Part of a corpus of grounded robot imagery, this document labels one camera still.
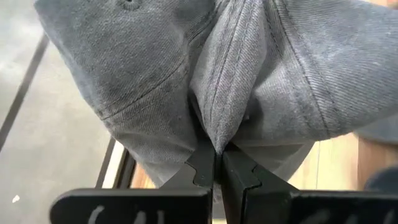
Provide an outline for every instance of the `small white debris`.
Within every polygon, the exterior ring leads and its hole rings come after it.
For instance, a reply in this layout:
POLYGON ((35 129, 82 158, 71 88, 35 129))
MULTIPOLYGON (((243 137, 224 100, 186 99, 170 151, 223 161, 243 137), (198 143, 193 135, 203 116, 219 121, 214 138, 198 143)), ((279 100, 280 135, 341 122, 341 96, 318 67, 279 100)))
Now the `small white debris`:
POLYGON ((12 203, 16 203, 17 201, 19 201, 19 199, 21 199, 18 195, 15 195, 15 197, 12 199, 12 203))

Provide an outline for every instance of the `gray denim fabric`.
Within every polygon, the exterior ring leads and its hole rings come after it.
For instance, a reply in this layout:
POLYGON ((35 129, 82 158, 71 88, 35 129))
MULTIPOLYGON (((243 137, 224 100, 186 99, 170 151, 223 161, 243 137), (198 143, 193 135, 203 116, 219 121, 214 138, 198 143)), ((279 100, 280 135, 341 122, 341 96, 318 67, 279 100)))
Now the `gray denim fabric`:
POLYGON ((201 126, 218 153, 232 141, 291 174, 312 142, 398 110, 398 11, 385 7, 354 0, 35 7, 84 99, 157 185, 198 147, 201 126))

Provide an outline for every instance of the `gray floor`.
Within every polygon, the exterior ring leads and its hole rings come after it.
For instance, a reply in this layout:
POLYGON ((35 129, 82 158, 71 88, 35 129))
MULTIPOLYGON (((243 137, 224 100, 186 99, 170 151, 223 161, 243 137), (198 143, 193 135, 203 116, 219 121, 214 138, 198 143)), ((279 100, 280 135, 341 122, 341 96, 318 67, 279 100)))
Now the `gray floor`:
MULTIPOLYGON (((0 1, 0 125, 41 35, 31 0, 0 1)), ((56 196, 94 187, 108 141, 50 44, 0 152, 0 223, 49 223, 56 196)))

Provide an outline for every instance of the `concrete floor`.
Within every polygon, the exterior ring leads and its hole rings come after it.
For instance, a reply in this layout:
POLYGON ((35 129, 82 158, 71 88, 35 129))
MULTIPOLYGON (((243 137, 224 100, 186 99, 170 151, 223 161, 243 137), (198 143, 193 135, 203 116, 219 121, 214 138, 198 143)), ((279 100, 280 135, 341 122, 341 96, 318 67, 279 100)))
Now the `concrete floor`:
MULTIPOLYGON (((0 125, 42 32, 31 0, 0 1, 0 125)), ((95 186, 108 141, 50 44, 0 151, 0 223, 49 223, 56 196, 95 186)))

